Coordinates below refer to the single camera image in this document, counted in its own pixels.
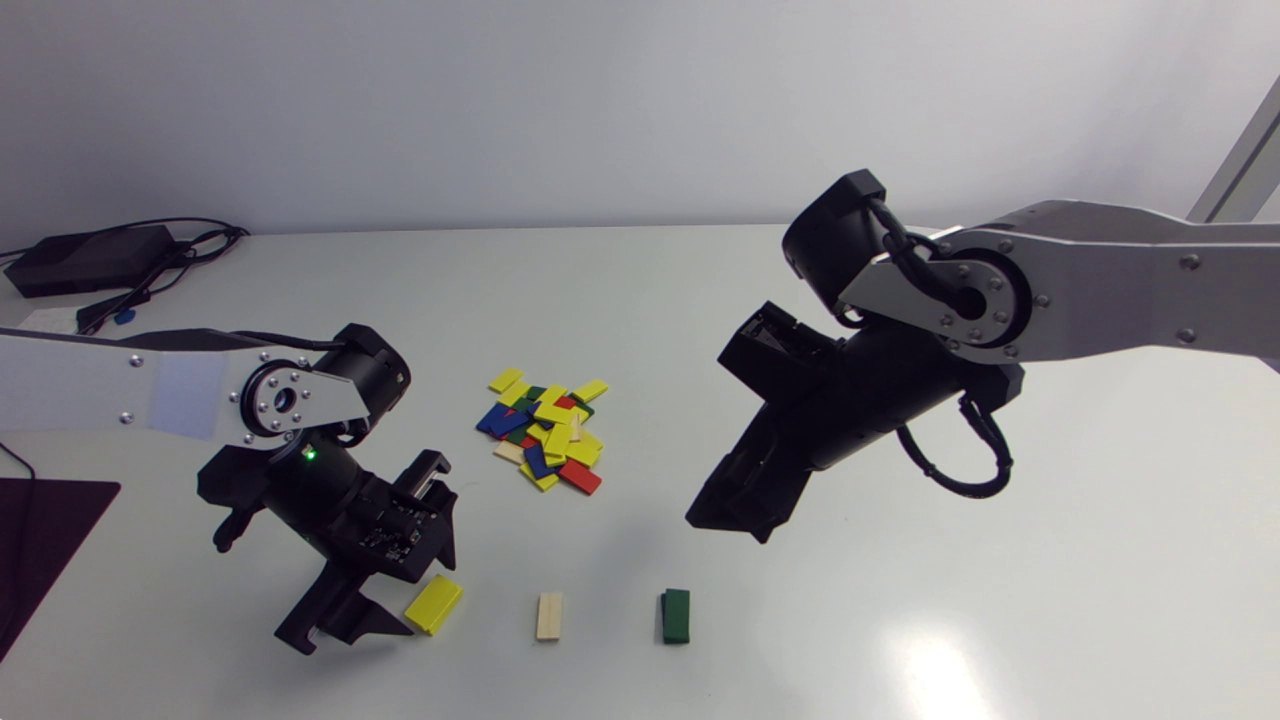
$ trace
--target black cable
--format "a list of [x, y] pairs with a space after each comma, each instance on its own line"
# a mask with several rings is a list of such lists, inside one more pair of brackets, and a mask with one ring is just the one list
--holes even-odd
[[[183, 275], [187, 274], [187, 270], [189, 270], [193, 265], [211, 263], [218, 258], [221, 258], [223, 254], [225, 254], [228, 250], [232, 249], [232, 246], [239, 242], [242, 237], [251, 234], [247, 229], [238, 225], [233, 225], [223, 220], [215, 220], [211, 218], [196, 218], [196, 217], [157, 218], [154, 220], [140, 220], [137, 223], [127, 223], [123, 225], [96, 231], [93, 234], [100, 234], [104, 232], [115, 232], [132, 227], [175, 223], [175, 222], [211, 223], [219, 225], [219, 228], [201, 233], [195, 240], [187, 242], [179, 242], [177, 245], [177, 252], [172, 254], [168, 259], [161, 261], [155, 270], [152, 270], [142, 282], [134, 286], [131, 291], [111, 297], [109, 300], [96, 302], [93, 305], [90, 305], [88, 307], [82, 307], [79, 313], [77, 313], [77, 324], [79, 325], [78, 334], [91, 336], [97, 333], [97, 331], [101, 329], [102, 324], [113, 315], [123, 313], [124, 310], [128, 310], [134, 305], [141, 305], [143, 302], [147, 302], [148, 300], [151, 300], [151, 296], [155, 295], [156, 292], [164, 292], [172, 288], [173, 286], [178, 284], [178, 281], [180, 281]], [[200, 254], [196, 251], [196, 247], [198, 245], [202, 245], [218, 237], [224, 238], [221, 246], [205, 254]], [[179, 272], [173, 281], [165, 283], [160, 288], [150, 290], [151, 284], [155, 283], [161, 274], [164, 274], [166, 270], [170, 269], [180, 269], [182, 272]], [[91, 319], [81, 320], [79, 318], [81, 314], [86, 314]]]
[[346, 342], [337, 340], [306, 340], [302, 337], [293, 337], [280, 333], [236, 331], [232, 334], [244, 336], [252, 340], [261, 340], [262, 342], [270, 342], [271, 345], [283, 345], [285, 347], [297, 347], [298, 350], [314, 350], [317, 352], [328, 352], [330, 350], [342, 350], [343, 347], [347, 347]]
[[925, 477], [933, 482], [964, 497], [974, 500], [991, 497], [1005, 489], [1009, 484], [1009, 478], [1012, 475], [1014, 457], [1009, 452], [1009, 443], [1005, 442], [1005, 434], [1000, 432], [1000, 425], [996, 424], [996, 419], [991, 416], [991, 413], [978, 407], [968, 393], [960, 398], [960, 414], [969, 421], [969, 427], [978, 433], [978, 437], [996, 454], [996, 477], [991, 480], [984, 483], [961, 483], [938, 470], [937, 465], [929, 462], [929, 459], [924, 456], [924, 452], [915, 443], [915, 438], [911, 437], [911, 430], [906, 425], [897, 429], [897, 439], [902, 443], [902, 450], [915, 462], [915, 466], [923, 470]]
[[19, 585], [18, 575], [20, 574], [19, 566], [22, 564], [23, 539], [27, 534], [27, 519], [31, 516], [31, 505], [33, 498], [36, 497], [37, 477], [36, 477], [36, 469], [31, 466], [31, 462], [27, 462], [26, 460], [23, 460], [20, 455], [14, 452], [13, 450], [9, 450], [9, 446], [0, 442], [0, 450], [3, 450], [9, 457], [13, 457], [18, 462], [20, 462], [22, 466], [27, 469], [27, 474], [29, 475], [27, 480], [27, 497], [23, 500], [22, 503], [22, 520], [18, 521], [18, 542], [14, 543], [13, 573], [10, 575], [12, 580], [10, 584], [13, 587], [13, 597], [12, 597], [13, 603], [9, 606], [9, 611], [5, 612], [4, 624], [0, 624], [0, 638], [3, 638], [9, 634], [9, 625], [13, 623], [13, 616], [18, 612], [18, 606], [20, 605], [22, 601], [18, 593], [18, 585]]

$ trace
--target blue wooden block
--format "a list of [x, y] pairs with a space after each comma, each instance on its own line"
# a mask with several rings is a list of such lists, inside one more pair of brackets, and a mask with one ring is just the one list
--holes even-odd
[[511, 407], [494, 402], [493, 407], [488, 413], [485, 413], [484, 418], [480, 418], [479, 423], [476, 423], [476, 429], [480, 430], [481, 433], [494, 434], [493, 424], [498, 420], [502, 420], [507, 415], [507, 410], [511, 410]]
[[556, 474], [556, 470], [547, 466], [547, 457], [543, 455], [540, 445], [525, 448], [525, 462], [529, 462], [529, 469], [534, 471], [535, 478], [541, 479]]
[[504, 418], [498, 418], [489, 423], [489, 432], [498, 437], [502, 437], [517, 428], [524, 428], [530, 423], [529, 415], [524, 413], [512, 413]]

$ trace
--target metal frame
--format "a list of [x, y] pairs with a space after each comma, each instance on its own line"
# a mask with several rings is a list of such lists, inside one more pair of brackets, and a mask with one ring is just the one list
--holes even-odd
[[[270, 450], [297, 430], [369, 416], [352, 380], [317, 373], [289, 347], [159, 351], [124, 342], [0, 329], [0, 432], [152, 429]], [[274, 359], [298, 361], [251, 383]], [[285, 388], [297, 400], [278, 411], [274, 397]], [[246, 425], [244, 393], [268, 430]]]
[[1248, 223], [1280, 187], [1280, 77], [1187, 215], [1193, 223]]

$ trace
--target white table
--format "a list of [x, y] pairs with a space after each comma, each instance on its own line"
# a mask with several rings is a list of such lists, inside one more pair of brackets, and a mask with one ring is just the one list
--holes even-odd
[[[140, 309], [138, 332], [381, 332], [415, 384], [357, 451], [393, 479], [444, 451], [466, 588], [438, 637], [271, 637], [320, 557], [268, 512], [236, 548], [195, 495], [214, 448], [12, 434], [45, 477], [123, 483], [5, 662], [0, 717], [1274, 717], [1280, 707], [1280, 378], [1139, 350], [1028, 368], [998, 414], [1018, 465], [989, 501], [892, 438], [815, 475], [767, 546], [684, 512], [758, 402], [716, 364], [765, 300], [832, 334], [780, 227], [255, 237]], [[32, 307], [5, 286], [0, 320]], [[508, 365], [613, 388], [594, 497], [539, 495], [472, 429]], [[947, 402], [914, 425], [991, 471]], [[692, 591], [692, 643], [657, 637]], [[564, 635], [534, 642], [539, 592]], [[417, 588], [366, 593], [399, 611]]]

